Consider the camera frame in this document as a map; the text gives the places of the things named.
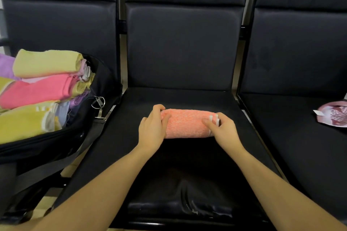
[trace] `chair seat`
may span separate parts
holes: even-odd
[[[347,223],[347,128],[320,124],[313,112],[336,99],[264,94],[241,99],[304,191]]]
[[[142,117],[158,103],[168,109],[225,113],[234,119],[245,148],[278,173],[230,92],[128,88],[55,206],[128,154],[137,145]],[[214,137],[164,140],[139,173],[111,227],[141,217],[156,223],[160,219],[268,223],[241,171]]]

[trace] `row of seats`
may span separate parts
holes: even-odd
[[[245,1],[126,0],[129,87],[55,207],[134,148],[141,118],[157,103],[225,113],[245,148],[280,175],[231,94]],[[120,81],[117,0],[3,5],[13,55],[77,50],[103,60]],[[346,0],[255,0],[237,92],[290,183],[341,221],[346,132],[318,124],[312,110],[346,93],[346,10]],[[273,228],[213,138],[165,140],[111,227],[200,224]]]

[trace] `chair backrest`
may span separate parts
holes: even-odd
[[[347,0],[256,0],[240,93],[341,98]]]
[[[117,0],[2,0],[11,54],[75,50],[105,62],[120,80]]]
[[[126,0],[128,83],[231,88],[245,0]]]

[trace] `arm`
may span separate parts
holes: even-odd
[[[155,105],[139,126],[139,142],[127,155],[108,167],[50,214],[35,223],[15,230],[98,231],[106,230],[118,213],[128,191],[147,160],[163,142],[170,116],[161,121],[162,105]]]
[[[222,125],[203,123],[213,132],[218,144],[237,163],[249,185],[278,231],[347,230],[327,211],[277,176],[249,154],[241,144],[234,122],[218,113]]]

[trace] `hand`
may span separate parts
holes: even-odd
[[[166,127],[171,115],[165,115],[161,120],[160,111],[165,110],[161,104],[153,106],[148,118],[143,117],[138,128],[138,147],[152,156],[164,140]]]
[[[245,151],[245,148],[238,137],[234,121],[221,112],[217,114],[222,122],[221,126],[218,127],[208,119],[203,119],[202,123],[213,132],[217,143],[234,159],[236,155]]]

